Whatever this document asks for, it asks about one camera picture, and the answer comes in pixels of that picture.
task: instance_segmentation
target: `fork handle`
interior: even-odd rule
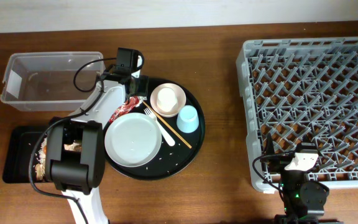
[[[175,145],[175,140],[167,133],[167,131],[161,126],[161,124],[158,121],[155,121],[160,128],[162,136],[165,138],[165,141],[168,143],[169,146]]]

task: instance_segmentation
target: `light blue cup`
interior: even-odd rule
[[[196,108],[187,105],[180,110],[177,119],[177,126],[180,131],[184,133],[192,133],[197,130],[198,123],[199,121]]]

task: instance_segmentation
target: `red and white wrapper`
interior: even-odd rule
[[[145,100],[145,97],[141,96],[132,96],[129,98],[129,101],[126,101],[122,106],[118,107],[115,112],[111,115],[111,118],[109,120],[109,123],[112,123],[117,118],[124,114],[128,114],[133,108],[139,106],[143,101]]]

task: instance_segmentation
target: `wooden table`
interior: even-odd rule
[[[146,58],[143,74],[174,80],[197,97],[206,136],[197,158],[164,180],[134,180],[106,164],[100,185],[105,214],[113,223],[255,223],[284,211],[277,194],[259,193],[250,184],[235,65],[242,43],[356,35],[358,22],[0,34],[0,94],[7,61],[16,52],[100,51],[114,57],[118,47],[140,50]],[[13,128],[66,114],[24,113],[0,101],[0,223],[74,222],[66,200],[1,178]],[[53,184],[39,186],[57,192]],[[358,189],[331,191],[325,212],[325,219],[358,223]]]

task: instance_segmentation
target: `wire rack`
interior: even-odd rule
[[[308,179],[358,187],[358,37],[251,40],[237,68],[247,126],[250,133],[254,122],[256,136],[247,137],[250,161],[261,155],[268,133],[276,153],[293,150],[308,135],[322,153]],[[260,168],[268,180],[280,179],[266,164]],[[273,189],[252,181],[257,190]]]

